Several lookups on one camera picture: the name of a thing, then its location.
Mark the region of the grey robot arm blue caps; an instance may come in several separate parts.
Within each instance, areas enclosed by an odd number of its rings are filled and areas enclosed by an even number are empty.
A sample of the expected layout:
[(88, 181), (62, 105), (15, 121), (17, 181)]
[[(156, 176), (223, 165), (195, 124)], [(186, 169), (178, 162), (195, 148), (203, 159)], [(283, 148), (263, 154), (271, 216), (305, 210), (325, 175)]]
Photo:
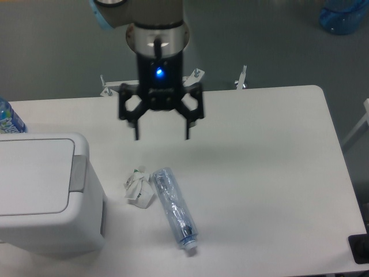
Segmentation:
[(183, 51), (189, 42), (183, 1), (90, 1), (103, 29), (127, 26), (126, 41), (136, 54), (138, 84), (119, 86), (119, 119), (138, 139), (139, 119), (148, 111), (177, 111), (186, 120), (186, 138), (205, 117), (200, 82), (183, 84)]

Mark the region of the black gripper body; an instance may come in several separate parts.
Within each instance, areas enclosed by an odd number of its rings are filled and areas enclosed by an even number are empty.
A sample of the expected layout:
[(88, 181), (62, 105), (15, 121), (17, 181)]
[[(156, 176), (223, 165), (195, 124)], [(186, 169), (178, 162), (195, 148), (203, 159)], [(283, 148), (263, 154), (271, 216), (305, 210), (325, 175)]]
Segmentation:
[(185, 109), (182, 102), (183, 53), (170, 57), (147, 57), (137, 54), (137, 95), (141, 99), (136, 111), (170, 111)]

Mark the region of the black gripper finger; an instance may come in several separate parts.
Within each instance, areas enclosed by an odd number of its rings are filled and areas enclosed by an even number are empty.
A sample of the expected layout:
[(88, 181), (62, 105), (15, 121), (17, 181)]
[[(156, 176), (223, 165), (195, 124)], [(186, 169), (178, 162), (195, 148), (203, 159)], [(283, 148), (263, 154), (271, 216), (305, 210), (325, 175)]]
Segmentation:
[[(182, 99), (189, 95), (197, 101), (197, 107), (189, 109)], [(184, 117), (186, 121), (186, 140), (190, 139), (190, 128), (192, 128), (198, 119), (205, 118), (203, 86), (201, 83), (194, 83), (189, 87), (182, 86), (175, 100), (175, 110)]]
[[(135, 139), (140, 139), (138, 120), (149, 110), (149, 96), (148, 90), (141, 88), (140, 85), (130, 85), (123, 83), (119, 87), (118, 91), (118, 118), (122, 121), (127, 121), (128, 125), (135, 131)], [(138, 96), (141, 101), (134, 110), (129, 111), (126, 103), (132, 96)]]

